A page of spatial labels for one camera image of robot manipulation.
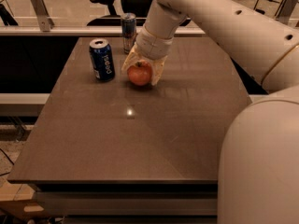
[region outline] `red apple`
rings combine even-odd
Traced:
[[[152,69],[150,63],[140,60],[127,70],[130,81],[136,86],[144,86],[151,81]]]

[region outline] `tabletop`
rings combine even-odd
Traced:
[[[116,76],[100,82],[78,40],[8,181],[217,183],[223,138],[248,94],[208,37],[175,37],[157,86],[136,87],[108,37]]]

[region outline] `desk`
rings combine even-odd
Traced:
[[[217,185],[223,137],[248,98],[228,55],[208,37],[176,37],[158,85],[137,88],[119,37],[108,38],[116,77],[96,80],[91,40],[76,44],[8,181],[44,192]]]

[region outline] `soda can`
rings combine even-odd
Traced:
[[[110,81],[115,76],[112,49],[104,38],[97,38],[90,43],[90,55],[95,76],[102,81]]]
[[[128,54],[136,39],[136,15],[134,13],[121,15],[121,29],[124,53]]]

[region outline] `can lid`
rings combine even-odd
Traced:
[[[97,38],[91,41],[90,47],[93,49],[101,49],[108,45],[108,41],[104,38]]]
[[[132,19],[135,19],[136,18],[136,15],[134,13],[131,13],[131,12],[128,12],[128,13],[123,13],[121,15],[121,18],[123,20],[132,20]]]

